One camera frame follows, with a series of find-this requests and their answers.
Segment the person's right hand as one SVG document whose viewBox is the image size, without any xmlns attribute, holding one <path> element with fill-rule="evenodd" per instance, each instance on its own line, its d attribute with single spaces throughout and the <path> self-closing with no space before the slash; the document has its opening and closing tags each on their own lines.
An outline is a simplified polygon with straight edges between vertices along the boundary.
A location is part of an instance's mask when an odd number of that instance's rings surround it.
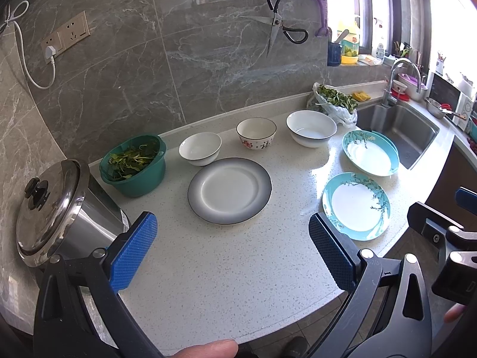
<svg viewBox="0 0 477 358">
<path fill-rule="evenodd" d="M 453 305 L 444 316 L 444 323 L 452 323 L 455 322 L 465 311 L 466 306 L 461 304 Z"/>
</svg>

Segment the person's left hand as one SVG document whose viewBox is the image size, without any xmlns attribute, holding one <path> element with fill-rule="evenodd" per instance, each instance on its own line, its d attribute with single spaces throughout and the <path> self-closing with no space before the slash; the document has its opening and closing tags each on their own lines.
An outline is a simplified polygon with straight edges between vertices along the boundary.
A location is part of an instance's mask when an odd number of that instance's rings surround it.
<svg viewBox="0 0 477 358">
<path fill-rule="evenodd" d="M 184 348 L 172 358 L 234 358 L 238 351 L 239 345 L 234 340 L 218 340 Z"/>
</svg>

